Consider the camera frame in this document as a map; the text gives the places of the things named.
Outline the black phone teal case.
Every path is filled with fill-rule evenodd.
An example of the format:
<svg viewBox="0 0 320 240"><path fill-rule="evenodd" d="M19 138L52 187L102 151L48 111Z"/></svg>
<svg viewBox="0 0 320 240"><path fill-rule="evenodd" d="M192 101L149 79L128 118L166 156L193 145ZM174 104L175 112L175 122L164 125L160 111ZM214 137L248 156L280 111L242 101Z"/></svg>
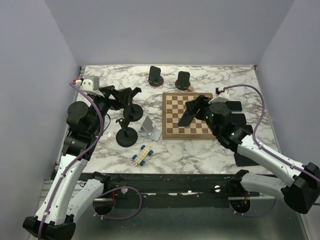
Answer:
<svg viewBox="0 0 320 240"><path fill-rule="evenodd" d="M243 110L242 103L240 101L226 101L225 104L232 112L241 112Z"/></svg>

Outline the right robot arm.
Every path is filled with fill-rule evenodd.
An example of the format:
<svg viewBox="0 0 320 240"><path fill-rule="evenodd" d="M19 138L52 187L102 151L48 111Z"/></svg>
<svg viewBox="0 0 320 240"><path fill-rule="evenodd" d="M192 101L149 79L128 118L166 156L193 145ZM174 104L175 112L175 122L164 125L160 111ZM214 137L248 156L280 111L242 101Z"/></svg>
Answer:
<svg viewBox="0 0 320 240"><path fill-rule="evenodd" d="M307 214L320 196L320 168L303 164L264 146L246 128L233 123L232 112L224 102L204 95L186 102L178 125L189 126L193 119L205 121L218 142L226 149L247 157L274 174L258 175L247 170L236 174L230 191L241 196L257 192L284 201L291 209Z"/></svg>

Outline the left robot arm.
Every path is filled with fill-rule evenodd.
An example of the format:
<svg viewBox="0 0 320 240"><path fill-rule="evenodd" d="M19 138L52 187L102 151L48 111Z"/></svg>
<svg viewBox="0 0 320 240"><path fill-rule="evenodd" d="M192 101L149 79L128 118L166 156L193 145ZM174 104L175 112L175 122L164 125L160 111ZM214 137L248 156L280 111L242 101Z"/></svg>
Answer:
<svg viewBox="0 0 320 240"><path fill-rule="evenodd" d="M110 194L110 177L98 172L76 195L73 192L103 135L108 111L125 109L134 95L130 87L116 90L113 85L105 86L97 93L81 90L74 84L71 87L88 103L75 101L68 107L68 133L61 150L58 171L40 208L23 222L23 228L39 240L72 239L77 221L93 200L97 196L104 198Z"/></svg>

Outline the black round clamp stand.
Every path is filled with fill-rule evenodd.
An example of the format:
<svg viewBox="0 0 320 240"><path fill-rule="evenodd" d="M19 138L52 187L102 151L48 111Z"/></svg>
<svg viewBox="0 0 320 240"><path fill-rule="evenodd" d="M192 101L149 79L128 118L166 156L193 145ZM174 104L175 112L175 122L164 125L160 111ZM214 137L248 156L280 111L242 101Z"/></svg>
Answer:
<svg viewBox="0 0 320 240"><path fill-rule="evenodd" d="M135 87L129 94L129 105L123 110L123 117L130 119L131 122L137 122L143 116L143 109L140 105L133 103L133 98L137 93L141 93L142 90L139 87Z"/></svg>

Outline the round wooden stand right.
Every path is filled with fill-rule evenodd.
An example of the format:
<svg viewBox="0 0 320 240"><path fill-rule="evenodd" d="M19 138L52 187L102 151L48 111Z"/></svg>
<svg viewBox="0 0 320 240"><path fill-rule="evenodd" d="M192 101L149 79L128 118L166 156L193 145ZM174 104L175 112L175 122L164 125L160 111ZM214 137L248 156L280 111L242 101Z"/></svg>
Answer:
<svg viewBox="0 0 320 240"><path fill-rule="evenodd" d="M179 71L177 80L175 81L175 87L179 90L185 91L191 86L190 73L186 71Z"/></svg>

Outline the round wooden stand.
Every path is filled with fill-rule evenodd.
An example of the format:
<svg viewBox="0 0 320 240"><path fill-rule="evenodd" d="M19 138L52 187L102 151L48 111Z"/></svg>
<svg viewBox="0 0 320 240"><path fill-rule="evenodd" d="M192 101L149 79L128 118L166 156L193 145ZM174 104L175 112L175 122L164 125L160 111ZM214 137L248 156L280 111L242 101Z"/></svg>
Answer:
<svg viewBox="0 0 320 240"><path fill-rule="evenodd" d="M149 69L149 75L148 75L148 83L152 87L159 87L164 83L164 79L161 76L161 69L156 66L151 66Z"/></svg>
<svg viewBox="0 0 320 240"><path fill-rule="evenodd" d="M191 86L190 73L186 71L179 71L177 80L175 81L175 87L179 90L185 91Z"/></svg>

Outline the round wooden stand left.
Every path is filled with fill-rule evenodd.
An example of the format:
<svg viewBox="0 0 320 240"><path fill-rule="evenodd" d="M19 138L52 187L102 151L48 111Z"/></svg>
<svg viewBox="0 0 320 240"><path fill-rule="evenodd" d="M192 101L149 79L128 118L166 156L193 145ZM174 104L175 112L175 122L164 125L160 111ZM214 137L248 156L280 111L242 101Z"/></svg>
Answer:
<svg viewBox="0 0 320 240"><path fill-rule="evenodd" d="M161 76L161 69L156 66L151 66L149 69L149 75L148 75L148 83L152 87L159 87L164 83L164 79Z"/></svg>

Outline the black stand with blue phone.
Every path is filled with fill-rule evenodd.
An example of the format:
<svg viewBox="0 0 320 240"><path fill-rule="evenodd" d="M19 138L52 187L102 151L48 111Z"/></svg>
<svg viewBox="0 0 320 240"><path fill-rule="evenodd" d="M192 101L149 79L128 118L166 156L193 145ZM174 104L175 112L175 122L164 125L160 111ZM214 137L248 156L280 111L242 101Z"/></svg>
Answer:
<svg viewBox="0 0 320 240"><path fill-rule="evenodd" d="M116 142L124 148L133 146L138 140L138 134L135 129L129 127L131 120L129 118L119 118L115 122L121 127L116 134Z"/></svg>

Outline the silver metal phone stand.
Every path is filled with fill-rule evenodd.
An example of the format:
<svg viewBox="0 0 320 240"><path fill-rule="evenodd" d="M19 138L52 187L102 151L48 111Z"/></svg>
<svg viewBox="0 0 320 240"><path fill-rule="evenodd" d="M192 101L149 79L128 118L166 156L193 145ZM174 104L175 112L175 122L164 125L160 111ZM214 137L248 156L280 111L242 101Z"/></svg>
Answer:
<svg viewBox="0 0 320 240"><path fill-rule="evenodd" d="M139 130L139 134L145 138L157 142L162 135L162 130L154 125L149 116L146 116Z"/></svg>

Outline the wooden chessboard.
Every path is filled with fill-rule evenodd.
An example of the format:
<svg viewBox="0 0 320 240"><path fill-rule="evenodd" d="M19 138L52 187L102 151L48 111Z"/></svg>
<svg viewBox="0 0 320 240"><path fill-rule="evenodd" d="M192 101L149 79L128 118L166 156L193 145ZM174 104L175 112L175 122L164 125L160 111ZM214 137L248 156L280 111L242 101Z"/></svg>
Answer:
<svg viewBox="0 0 320 240"><path fill-rule="evenodd" d="M162 94L162 138L164 140L215 140L205 121L193 119L186 127L178 123L186 110L185 103L200 94L194 92L165 92Z"/></svg>

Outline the toy brick car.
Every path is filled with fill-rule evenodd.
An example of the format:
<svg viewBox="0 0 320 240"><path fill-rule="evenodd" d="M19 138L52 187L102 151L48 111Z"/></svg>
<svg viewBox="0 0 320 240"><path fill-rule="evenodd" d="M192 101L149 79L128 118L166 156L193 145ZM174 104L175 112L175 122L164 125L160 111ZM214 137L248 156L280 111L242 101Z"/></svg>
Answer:
<svg viewBox="0 0 320 240"><path fill-rule="evenodd" d="M133 163L135 166L144 166L146 161L145 158L146 156L152 156L153 155L153 150L150 146L141 146L141 150L139 154L135 154L132 157Z"/></svg>

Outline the black front rail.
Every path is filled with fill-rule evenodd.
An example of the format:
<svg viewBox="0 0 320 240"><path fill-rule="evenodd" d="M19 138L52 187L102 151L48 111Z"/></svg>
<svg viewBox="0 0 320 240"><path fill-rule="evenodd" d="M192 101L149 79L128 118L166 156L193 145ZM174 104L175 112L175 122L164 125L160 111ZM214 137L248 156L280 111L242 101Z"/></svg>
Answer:
<svg viewBox="0 0 320 240"><path fill-rule="evenodd" d="M98 213L111 209L227 208L230 200L259 197L234 181L232 174L147 174L147 173L83 173L81 181L91 178L103 181L103 191L93 205Z"/></svg>

